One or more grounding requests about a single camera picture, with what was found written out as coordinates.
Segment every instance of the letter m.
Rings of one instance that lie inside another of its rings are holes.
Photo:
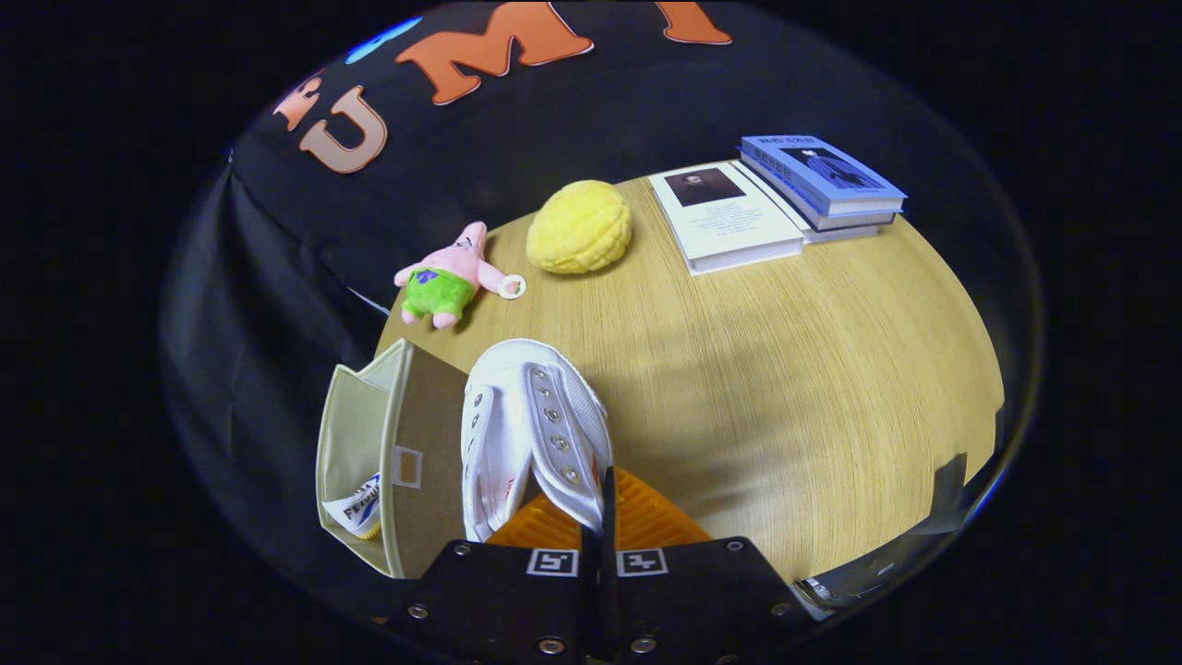
[[[400,53],[395,61],[418,65],[435,84],[431,102],[442,106],[480,87],[480,77],[460,73],[456,64],[505,76],[514,39],[521,45],[518,61],[531,66],[595,48],[593,41],[571,32],[550,2],[506,2],[493,11],[485,34],[436,32]]]

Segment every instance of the white sneaker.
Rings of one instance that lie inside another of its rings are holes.
[[[550,501],[603,530],[603,481],[611,467],[606,411],[557,350],[533,340],[494,345],[465,389],[463,523],[483,542],[517,513],[531,463]]]

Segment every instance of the white ring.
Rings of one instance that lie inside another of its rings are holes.
[[[517,293],[511,293],[507,288],[511,281],[518,282]],[[520,274],[506,274],[505,279],[496,285],[496,292],[501,294],[506,300],[515,300],[525,293],[525,276]]]

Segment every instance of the blue book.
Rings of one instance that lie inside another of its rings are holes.
[[[740,151],[775,174],[772,184],[795,200],[818,229],[902,211],[907,198],[870,167],[813,136],[745,136]]]

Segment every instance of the patrick star plush toy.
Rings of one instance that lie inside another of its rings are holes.
[[[493,292],[502,292],[499,286],[505,273],[485,260],[485,237],[488,227],[475,221],[463,228],[455,242],[423,260],[408,265],[394,275],[396,286],[405,286],[407,296],[402,301],[402,320],[417,322],[424,314],[431,314],[435,327],[455,325],[463,315],[463,307],[483,286]],[[511,289],[519,285],[508,283]]]

